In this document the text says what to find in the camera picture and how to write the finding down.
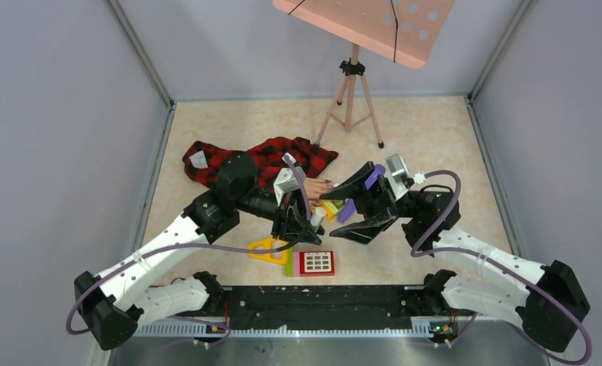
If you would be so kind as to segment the nail polish bottle grey cap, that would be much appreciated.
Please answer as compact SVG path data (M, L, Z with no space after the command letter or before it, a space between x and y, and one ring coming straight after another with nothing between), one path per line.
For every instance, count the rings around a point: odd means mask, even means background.
M323 207L315 207L310 218L310 225L313 229L318 229L322 225L322 221L326 218L327 211Z

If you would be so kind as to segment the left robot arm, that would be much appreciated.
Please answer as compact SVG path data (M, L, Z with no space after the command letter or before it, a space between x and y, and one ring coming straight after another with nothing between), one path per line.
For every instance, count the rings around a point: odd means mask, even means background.
M259 186L252 157L233 156L219 169L216 183L148 244L97 274L81 273L74 281L75 304L66 331L75 333L72 321L79 316L85 331L107 351L155 321L184 312L217 313L224 290L213 274L201 271L168 285L159 279L195 252L216 249L217 240L239 225L241 213L271 221L271 234L282 250L301 242L320 244L324 228L309 205L302 169L291 156L283 159L287 167L280 172L280 193Z

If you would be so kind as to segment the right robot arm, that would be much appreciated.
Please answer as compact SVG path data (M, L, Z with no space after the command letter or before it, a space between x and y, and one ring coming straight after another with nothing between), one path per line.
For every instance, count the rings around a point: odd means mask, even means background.
M521 258L469 234L459 225L460 177L453 176L453 187L431 185L428 178L411 174L398 156L382 171L367 163L322 195L352 203L363 218L332 235L367 244L399 223L414 258L431 257L463 269L425 277L424 302L432 313L494 317L548 352L564 352L581 335L590 352L583 324L590 305L573 270L557 260L545 265Z

